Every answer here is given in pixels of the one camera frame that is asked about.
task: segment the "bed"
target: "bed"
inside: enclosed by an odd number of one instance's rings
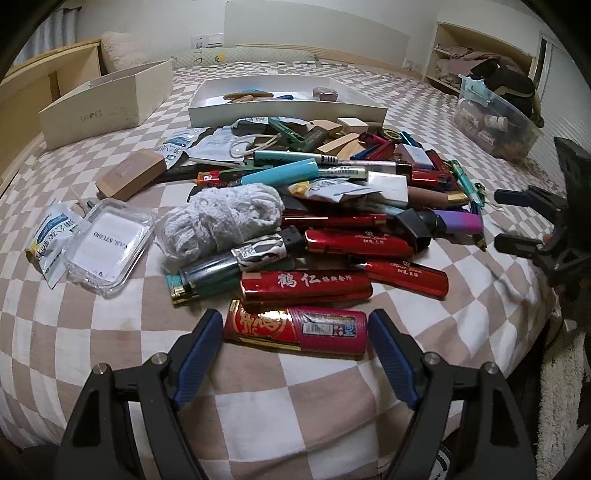
[[[413,79],[324,63],[232,63],[179,69],[171,97],[140,127],[89,138],[29,157],[0,198],[0,428],[20,447],[58,443],[78,393],[98,362],[139,365],[191,331],[207,308],[227,311],[225,294],[174,308],[163,255],[152,245],[118,297],[105,300],[63,277],[50,290],[23,253],[25,239],[53,198],[72,205],[96,195],[94,181],[129,152],[151,148],[189,126],[187,105],[204,79],[261,73],[331,76],[386,105],[386,122],[444,158],[457,157],[489,192],[556,186],[526,161],[483,153],[451,118],[457,99]],[[130,200],[163,213],[186,201],[191,183],[152,186]],[[517,231],[540,237],[550,225],[528,209],[487,204],[482,252],[439,238],[415,260],[445,270],[445,301],[374,284],[356,309],[385,309],[425,351],[451,364],[495,361],[508,375],[528,352],[555,305],[542,274],[492,246]],[[454,403],[447,431],[459,421]],[[158,478],[138,405],[131,405],[148,478]],[[360,361],[296,356],[224,344],[180,421],[212,480],[364,479],[382,472],[411,418],[371,351]]]

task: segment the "open cardboard box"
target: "open cardboard box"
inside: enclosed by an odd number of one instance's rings
[[[312,100],[315,87],[328,87],[339,94],[336,102]],[[228,103],[227,93],[258,89],[275,97],[291,94],[293,100],[259,100]],[[359,118],[364,122],[384,123],[387,108],[344,83],[327,77],[309,75],[249,75],[205,80],[189,104],[191,126],[222,127],[241,118],[288,116],[310,121]]]
[[[173,91],[172,61],[109,73],[83,83],[39,112],[47,148],[138,127]]]

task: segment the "wooden bed frame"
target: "wooden bed frame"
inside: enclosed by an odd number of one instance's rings
[[[43,145],[39,111],[106,73],[100,39],[57,48],[11,68],[0,83],[0,196]]]

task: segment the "purple lighter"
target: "purple lighter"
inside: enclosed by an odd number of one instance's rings
[[[473,213],[456,210],[433,210],[446,224],[446,233],[477,235],[482,233],[482,217]]]

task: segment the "black bag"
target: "black bag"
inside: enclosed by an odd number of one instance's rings
[[[507,100],[527,118],[534,110],[534,82],[521,72],[507,68],[501,59],[489,59],[472,69],[471,78],[484,80],[486,88]]]

